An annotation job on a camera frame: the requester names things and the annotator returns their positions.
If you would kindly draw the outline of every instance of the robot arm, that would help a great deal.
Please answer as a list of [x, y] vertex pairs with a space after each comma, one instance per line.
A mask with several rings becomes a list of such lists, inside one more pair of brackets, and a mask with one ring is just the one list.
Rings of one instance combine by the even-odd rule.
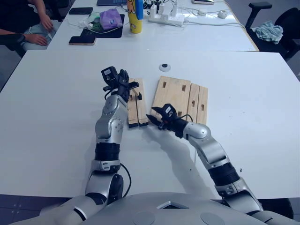
[[106, 99], [102, 115], [95, 126], [95, 159], [86, 185], [85, 196], [77, 196], [61, 206], [46, 211], [39, 217], [17, 222], [18, 225], [79, 225], [110, 203], [120, 199], [123, 178], [120, 169], [120, 142], [123, 126], [128, 117], [127, 102], [130, 89], [138, 87], [129, 83], [125, 70], [118, 74], [115, 67], [101, 71], [108, 86], [104, 91], [111, 95]]
[[180, 119], [170, 104], [165, 104], [162, 108], [153, 107], [153, 109], [162, 115], [162, 122], [148, 115], [152, 123], [158, 125], [159, 129], [174, 131], [177, 137], [187, 139], [195, 147], [215, 183], [218, 194], [226, 204], [244, 213], [263, 210], [244, 179], [236, 173], [223, 147], [211, 136], [210, 129], [206, 125]]

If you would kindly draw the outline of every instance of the white power strip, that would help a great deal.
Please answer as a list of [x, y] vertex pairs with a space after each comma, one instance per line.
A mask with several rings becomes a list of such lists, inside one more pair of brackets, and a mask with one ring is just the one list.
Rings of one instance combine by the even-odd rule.
[[183, 25], [184, 15], [175, 14], [176, 9], [174, 9], [174, 8], [173, 8], [173, 11], [172, 11], [172, 15], [164, 13], [163, 6], [160, 6], [158, 14], [156, 13], [156, 10], [157, 10], [156, 5], [153, 4], [153, 6], [151, 7], [150, 10], [151, 10], [150, 17], [148, 18], [149, 22], [163, 23], [163, 24], [179, 26], [179, 27], [181, 27]]

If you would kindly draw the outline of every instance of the towel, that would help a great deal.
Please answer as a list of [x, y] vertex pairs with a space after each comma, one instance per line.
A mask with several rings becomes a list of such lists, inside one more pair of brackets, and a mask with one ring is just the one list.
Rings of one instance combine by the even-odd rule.
[[272, 21], [264, 22], [260, 27], [251, 28], [257, 37], [264, 41], [271, 41], [278, 44], [283, 36], [283, 29], [281, 26], [274, 26]]

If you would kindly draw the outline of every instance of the white table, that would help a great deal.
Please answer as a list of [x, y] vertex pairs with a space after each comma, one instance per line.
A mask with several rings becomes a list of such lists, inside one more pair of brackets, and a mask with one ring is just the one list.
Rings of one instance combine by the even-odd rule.
[[[207, 125], [254, 194], [300, 197], [300, 83], [290, 68], [277, 53], [191, 51], [28, 51], [0, 93], [0, 194], [84, 193], [105, 102], [100, 71], [111, 65], [144, 79], [148, 112], [161, 75], [208, 87]], [[130, 195], [219, 198], [194, 148], [171, 133], [126, 126], [120, 159]]]
[[[102, 12], [115, 6], [97, 7], [97, 0], [76, 0], [73, 7], [93, 7], [93, 12]], [[215, 12], [221, 9], [228, 9], [223, 2], [216, 2], [214, 5], [193, 4], [191, 0], [178, 0], [181, 7], [201, 8], [207, 12]], [[171, 10], [171, 1], [165, 4], [166, 10]], [[127, 13], [120, 7], [117, 8], [121, 14], [125, 14], [124, 24], [128, 22]], [[191, 16], [190, 21], [199, 23], [236, 23], [237, 20], [232, 13], [229, 13], [226, 19], [217, 18], [217, 13], [207, 16]], [[157, 24], [143, 20], [143, 30], [140, 34], [130, 32], [129, 25], [124, 26], [121, 38], [98, 38], [94, 46], [69, 45], [72, 36], [79, 36], [82, 28], [72, 26], [78, 25], [78, 22], [87, 18], [87, 15], [67, 15], [52, 42], [49, 44], [49, 50], [209, 50], [209, 51], [258, 51], [251, 38], [243, 28], [238, 25], [233, 26], [199, 26], [187, 25], [183, 28]]]

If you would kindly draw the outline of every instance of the black phone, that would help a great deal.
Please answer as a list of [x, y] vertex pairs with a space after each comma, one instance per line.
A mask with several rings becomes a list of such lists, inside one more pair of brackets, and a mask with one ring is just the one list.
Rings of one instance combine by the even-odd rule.
[[96, 37], [93, 35], [88, 36], [73, 36], [69, 41], [69, 45], [94, 45]]
[[83, 7], [83, 8], [71, 8], [69, 14], [71, 15], [88, 15], [93, 11], [93, 7]]

